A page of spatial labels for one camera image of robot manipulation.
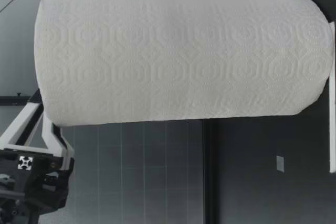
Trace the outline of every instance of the dark wall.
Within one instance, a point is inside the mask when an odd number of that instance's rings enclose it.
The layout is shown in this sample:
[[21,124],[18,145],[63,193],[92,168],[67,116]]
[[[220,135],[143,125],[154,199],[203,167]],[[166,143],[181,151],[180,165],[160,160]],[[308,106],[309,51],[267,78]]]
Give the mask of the dark wall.
[[[336,19],[336,0],[314,1],[328,20]],[[328,87],[299,115],[217,123],[216,223],[336,223]],[[285,158],[284,173],[277,171],[277,155]]]

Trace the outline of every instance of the paper towel roll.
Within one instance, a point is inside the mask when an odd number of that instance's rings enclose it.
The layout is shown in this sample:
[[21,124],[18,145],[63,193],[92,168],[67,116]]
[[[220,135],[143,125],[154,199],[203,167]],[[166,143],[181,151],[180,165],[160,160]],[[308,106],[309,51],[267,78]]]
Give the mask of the paper towel roll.
[[42,0],[35,64],[60,126],[293,115],[333,44],[310,0]]

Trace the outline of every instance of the black metal frame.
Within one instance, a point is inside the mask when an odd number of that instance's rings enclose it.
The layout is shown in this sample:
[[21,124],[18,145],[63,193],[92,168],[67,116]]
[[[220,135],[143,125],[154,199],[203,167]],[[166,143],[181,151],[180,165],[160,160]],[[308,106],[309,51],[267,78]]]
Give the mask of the black metal frame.
[[0,97],[0,106],[24,106],[27,104],[29,97],[21,96],[19,93],[16,97]]
[[216,175],[218,174],[218,120],[203,120],[203,223],[215,224],[218,207]]

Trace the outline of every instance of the embossed pattern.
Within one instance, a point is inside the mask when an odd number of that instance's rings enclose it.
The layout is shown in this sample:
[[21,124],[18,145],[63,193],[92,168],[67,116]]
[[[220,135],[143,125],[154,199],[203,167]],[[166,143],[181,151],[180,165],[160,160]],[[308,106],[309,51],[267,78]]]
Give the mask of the embossed pattern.
[[333,44],[311,0],[42,0],[35,64],[58,125],[292,115]]

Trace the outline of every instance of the gray tiled wall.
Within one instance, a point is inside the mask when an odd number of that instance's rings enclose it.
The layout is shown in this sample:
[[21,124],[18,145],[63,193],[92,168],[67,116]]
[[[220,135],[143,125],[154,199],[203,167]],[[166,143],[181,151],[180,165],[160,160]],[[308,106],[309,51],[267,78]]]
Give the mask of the gray tiled wall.
[[76,126],[67,206],[48,223],[203,223],[202,121]]

